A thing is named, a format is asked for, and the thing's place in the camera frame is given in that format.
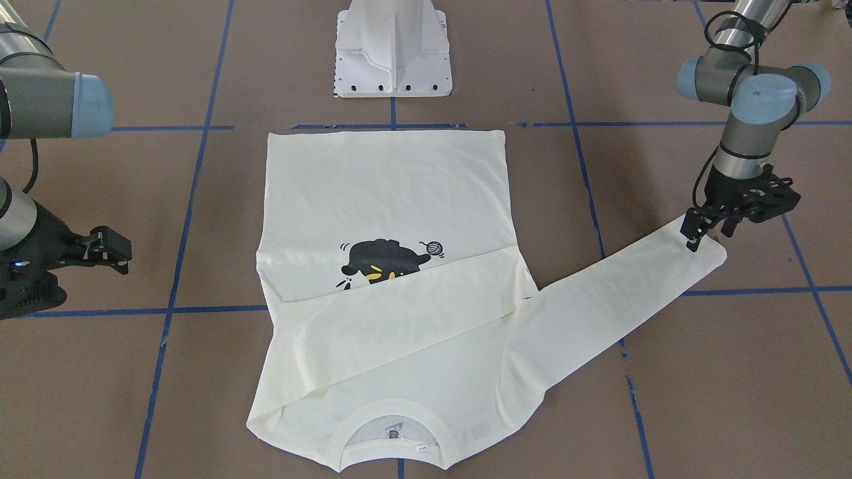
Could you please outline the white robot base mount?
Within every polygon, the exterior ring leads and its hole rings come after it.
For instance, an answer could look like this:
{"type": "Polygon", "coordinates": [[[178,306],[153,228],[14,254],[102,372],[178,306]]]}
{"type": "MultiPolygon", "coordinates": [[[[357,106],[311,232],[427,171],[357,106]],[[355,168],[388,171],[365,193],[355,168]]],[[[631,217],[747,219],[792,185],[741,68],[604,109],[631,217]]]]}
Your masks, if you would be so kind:
{"type": "Polygon", "coordinates": [[[432,1],[353,1],[337,14],[335,97],[423,98],[451,91],[447,18],[432,1]]]}

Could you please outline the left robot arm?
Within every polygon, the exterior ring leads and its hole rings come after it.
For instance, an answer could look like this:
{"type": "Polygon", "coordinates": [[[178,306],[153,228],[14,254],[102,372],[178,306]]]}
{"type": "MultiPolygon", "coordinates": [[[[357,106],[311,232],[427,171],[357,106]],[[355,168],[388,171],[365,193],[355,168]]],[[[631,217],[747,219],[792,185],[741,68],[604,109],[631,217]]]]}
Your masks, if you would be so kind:
{"type": "Polygon", "coordinates": [[[693,199],[680,229],[690,251],[713,228],[731,237],[743,221],[784,215],[801,199],[790,178],[776,175],[769,157],[779,134],[818,106],[833,80],[821,65],[778,68],[761,61],[761,46],[790,7],[790,1],[738,1],[716,13],[705,24],[706,53],[678,74],[681,95],[730,110],[694,184],[705,199],[693,199]]]}

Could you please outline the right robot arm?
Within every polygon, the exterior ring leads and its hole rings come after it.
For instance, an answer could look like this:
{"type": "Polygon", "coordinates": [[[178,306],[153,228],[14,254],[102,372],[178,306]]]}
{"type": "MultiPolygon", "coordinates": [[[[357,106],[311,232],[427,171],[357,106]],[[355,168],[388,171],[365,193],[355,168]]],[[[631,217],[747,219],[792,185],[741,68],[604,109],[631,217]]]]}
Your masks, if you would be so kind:
{"type": "Polygon", "coordinates": [[[76,234],[31,197],[40,139],[98,138],[112,130],[114,101],[106,82],[66,70],[46,40],[15,16],[2,20],[1,37],[2,139],[27,140],[31,147],[27,184],[1,182],[1,317],[11,319],[67,300],[56,269],[105,266],[127,275],[132,245],[106,226],[76,234]]]}

